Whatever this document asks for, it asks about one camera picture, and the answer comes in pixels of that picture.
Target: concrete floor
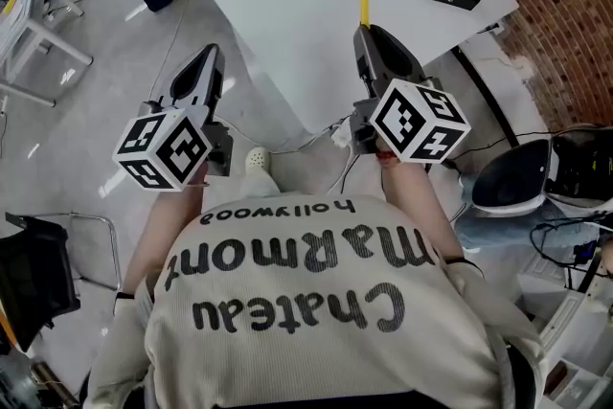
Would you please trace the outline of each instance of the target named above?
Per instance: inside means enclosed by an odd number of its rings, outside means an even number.
[[[226,56],[227,89],[217,114],[267,148],[296,148],[308,135],[287,141],[276,115],[261,111],[262,97],[248,79],[231,26],[213,0],[179,0],[158,14],[138,11],[142,0],[86,0],[80,5],[85,16],[76,18],[59,11],[54,22],[62,36],[94,57],[94,63],[83,67],[54,48],[46,56],[36,54],[22,71],[17,83],[57,99],[57,106],[47,108],[10,98],[0,159],[0,210],[107,216],[117,227],[125,270],[155,194],[125,179],[111,154],[158,74],[159,86],[189,54],[209,42],[217,43]],[[441,57],[426,67],[426,73],[440,76],[471,120],[473,131],[462,148],[481,147],[500,138],[500,128],[452,56]],[[212,186],[205,193],[205,208],[237,196],[244,157],[253,144],[233,135],[232,175],[209,178]],[[504,148],[501,145],[493,152]],[[300,153],[275,156],[272,173],[284,190],[325,193],[341,174],[348,154],[324,137]],[[471,154],[463,166],[478,168],[490,157],[487,152]],[[461,206],[457,174],[435,166],[431,178],[445,211],[453,216]],[[347,178],[345,193],[381,195],[374,158],[360,158]],[[84,222],[66,226],[70,227],[70,254],[77,269],[111,282],[113,263],[103,226]],[[3,236],[14,232],[0,221]],[[496,286],[511,295],[515,273],[526,254],[527,249],[519,247],[471,256]],[[81,282],[77,286],[81,309],[56,318],[56,327],[43,329],[33,347],[71,391],[77,391],[91,366],[111,322],[114,303],[113,294],[107,291]]]

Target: black and white cube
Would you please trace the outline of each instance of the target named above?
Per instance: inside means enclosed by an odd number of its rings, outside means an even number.
[[[146,190],[181,191],[211,151],[211,144],[189,108],[130,120],[113,153]]]
[[[440,163],[470,131],[451,94],[398,79],[385,91],[371,124],[403,162]]]

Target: white shoe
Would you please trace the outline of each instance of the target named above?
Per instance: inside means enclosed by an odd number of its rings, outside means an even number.
[[[270,171],[270,152],[264,147],[252,148],[245,159],[245,173],[253,169]]]

